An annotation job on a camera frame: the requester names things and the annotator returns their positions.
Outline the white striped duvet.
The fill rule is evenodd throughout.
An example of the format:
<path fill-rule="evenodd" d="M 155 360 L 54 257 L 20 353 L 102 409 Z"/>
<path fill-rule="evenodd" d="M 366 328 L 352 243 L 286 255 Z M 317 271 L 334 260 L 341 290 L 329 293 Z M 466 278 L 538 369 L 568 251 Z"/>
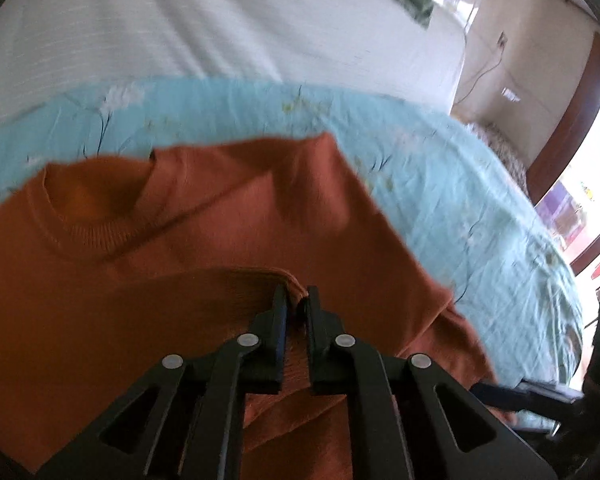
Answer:
<path fill-rule="evenodd" d="M 5 0 L 0 123 L 56 94 L 149 77 L 350 88 L 449 110 L 463 29 L 406 0 Z"/>

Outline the rust orange knit sweater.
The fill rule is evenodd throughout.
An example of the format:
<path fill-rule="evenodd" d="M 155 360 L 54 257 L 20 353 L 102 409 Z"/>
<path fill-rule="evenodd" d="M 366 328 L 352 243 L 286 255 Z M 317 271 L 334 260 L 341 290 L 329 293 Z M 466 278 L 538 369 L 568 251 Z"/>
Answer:
<path fill-rule="evenodd" d="M 381 353 L 494 376 L 328 134 L 95 157 L 0 205 L 0 451 L 37 470 L 165 356 L 245 332 L 278 284 L 316 286 Z"/>

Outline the brown wooden door frame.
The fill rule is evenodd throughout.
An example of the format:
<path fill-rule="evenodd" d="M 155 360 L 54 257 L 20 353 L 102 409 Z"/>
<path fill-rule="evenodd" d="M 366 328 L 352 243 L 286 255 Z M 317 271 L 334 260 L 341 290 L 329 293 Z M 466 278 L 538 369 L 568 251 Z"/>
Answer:
<path fill-rule="evenodd" d="M 554 132 L 527 171 L 529 198 L 533 205 L 567 168 L 600 111 L 600 33 L 592 47 L 580 81 Z"/>

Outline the light blue floral bedsheet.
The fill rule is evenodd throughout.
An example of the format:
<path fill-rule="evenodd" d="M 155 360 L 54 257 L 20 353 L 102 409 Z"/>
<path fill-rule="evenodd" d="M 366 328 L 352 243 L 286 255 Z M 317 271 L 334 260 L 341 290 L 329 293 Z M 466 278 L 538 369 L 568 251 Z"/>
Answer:
<path fill-rule="evenodd" d="M 50 164 L 177 146 L 331 136 L 504 386 L 568 384 L 581 357 L 574 277 L 498 158 L 447 114 L 291 84 L 169 79 L 61 93 L 0 127 L 0 205 Z"/>

